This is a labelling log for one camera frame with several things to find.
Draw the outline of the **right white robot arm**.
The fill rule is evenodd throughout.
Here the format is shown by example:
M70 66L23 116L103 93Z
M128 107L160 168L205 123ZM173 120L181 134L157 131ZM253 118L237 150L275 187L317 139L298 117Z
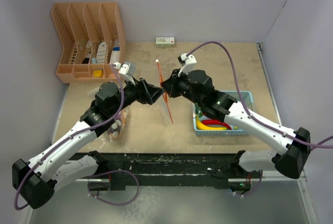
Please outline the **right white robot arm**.
M307 129L293 130L256 114L243 106L239 99L216 90L211 77L203 70L179 75L175 69L161 86L169 97L183 96L199 106L210 119L236 126L270 147L263 152L244 152L231 166L235 177L243 178L254 170L275 168L288 178L300 178L311 152L311 137Z

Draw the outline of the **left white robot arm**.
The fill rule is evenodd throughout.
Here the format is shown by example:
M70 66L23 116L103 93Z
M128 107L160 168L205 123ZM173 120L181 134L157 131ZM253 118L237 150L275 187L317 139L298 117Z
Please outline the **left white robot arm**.
M154 104L164 90L145 79L127 82L126 85L106 82L95 93L90 108L75 125L57 142L38 155L24 161L18 159L12 165L12 185L16 190L14 208L22 197L33 209L47 203L58 190L83 177L102 178L107 165L98 152L79 160L69 159L86 144L96 140L114 123L121 110L133 102Z

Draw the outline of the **polka dot zip bag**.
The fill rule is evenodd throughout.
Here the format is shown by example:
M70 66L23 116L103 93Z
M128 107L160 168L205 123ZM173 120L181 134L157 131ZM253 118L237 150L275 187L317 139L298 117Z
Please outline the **polka dot zip bag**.
M107 141L113 142L120 139L121 135L124 133L128 115L128 109L123 109L119 112L114 119L114 123L110 126L106 133L104 133L104 137Z

